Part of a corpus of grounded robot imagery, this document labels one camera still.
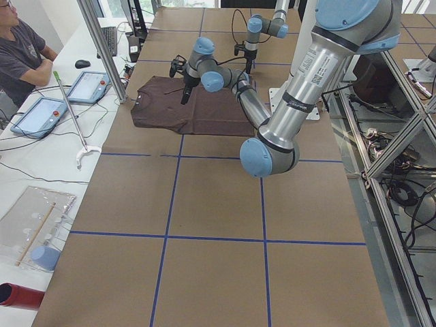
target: monitor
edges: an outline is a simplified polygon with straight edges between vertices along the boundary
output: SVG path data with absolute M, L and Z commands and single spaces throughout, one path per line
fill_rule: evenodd
M 141 42 L 144 42 L 148 32 L 139 0 L 120 0 L 120 2 L 133 36 L 139 37 Z
M 81 72 L 68 91 L 68 100 L 72 104 L 95 104 L 106 94 L 109 84 L 107 73 Z
M 43 138 L 55 128 L 66 111 L 67 104 L 63 100 L 41 97 L 16 124 L 12 123 L 11 131 L 28 138 Z

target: gray t-shirt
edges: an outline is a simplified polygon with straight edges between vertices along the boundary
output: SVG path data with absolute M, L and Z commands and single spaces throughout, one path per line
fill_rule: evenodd
M 28 24 L 20 20 L 11 28 L 15 41 L 0 37 L 0 89 L 20 107 L 35 85 L 20 80 L 29 69 L 42 63 L 40 51 L 46 42 Z

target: man's arm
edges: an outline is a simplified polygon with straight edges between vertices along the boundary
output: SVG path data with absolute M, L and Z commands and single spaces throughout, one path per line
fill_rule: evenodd
M 40 51 L 41 55 L 46 57 L 48 60 L 55 61 L 57 57 L 57 53 L 50 48 L 49 46 L 45 46 L 44 49 Z
M 53 62 L 49 59 L 44 59 L 37 69 L 29 69 L 20 77 L 20 80 L 24 80 L 37 87 L 44 87 L 50 81 L 52 67 Z

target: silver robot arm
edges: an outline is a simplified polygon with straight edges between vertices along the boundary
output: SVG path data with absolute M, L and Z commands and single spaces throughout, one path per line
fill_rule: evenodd
M 217 65 L 213 43 L 205 37 L 197 40 L 184 65 L 185 84 L 194 87 L 201 80 L 210 92 L 230 87 L 258 130 L 241 146 L 244 169 L 256 177 L 287 172 L 299 160 L 294 138 L 340 64 L 356 53 L 396 46 L 401 4 L 401 0 L 318 0 L 312 44 L 272 116 L 248 76 Z

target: blue joint cap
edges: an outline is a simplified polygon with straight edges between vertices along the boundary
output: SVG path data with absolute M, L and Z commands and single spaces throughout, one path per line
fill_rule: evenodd
M 370 53 L 378 53 L 382 51 L 387 51 L 392 48 L 395 48 L 395 46 L 398 44 L 400 40 L 400 34 L 389 37 L 384 40 L 368 43 L 362 45 L 356 52 L 357 55 L 367 55 Z
M 262 20 L 257 17 L 251 17 L 248 21 L 247 29 L 252 33 L 259 33 L 262 30 Z
M 251 176 L 266 177 L 271 175 L 273 160 L 266 145 L 257 138 L 246 140 L 239 151 L 240 162 Z
M 211 39 L 207 37 L 199 37 L 196 44 L 193 46 L 193 50 L 201 55 L 211 55 L 215 51 L 215 45 Z
M 218 72 L 206 72 L 202 75 L 201 80 L 208 92 L 217 92 L 224 87 L 224 78 Z
M 289 27 L 288 27 L 288 25 L 287 25 L 287 24 L 283 24 L 283 25 L 280 27 L 279 32 L 277 33 L 277 37 L 278 37 L 279 39 L 284 39 L 284 38 L 286 37 L 286 34 L 287 34 L 288 31 L 289 31 Z
M 380 0 L 318 0 L 316 21 L 328 31 L 349 29 L 368 17 Z

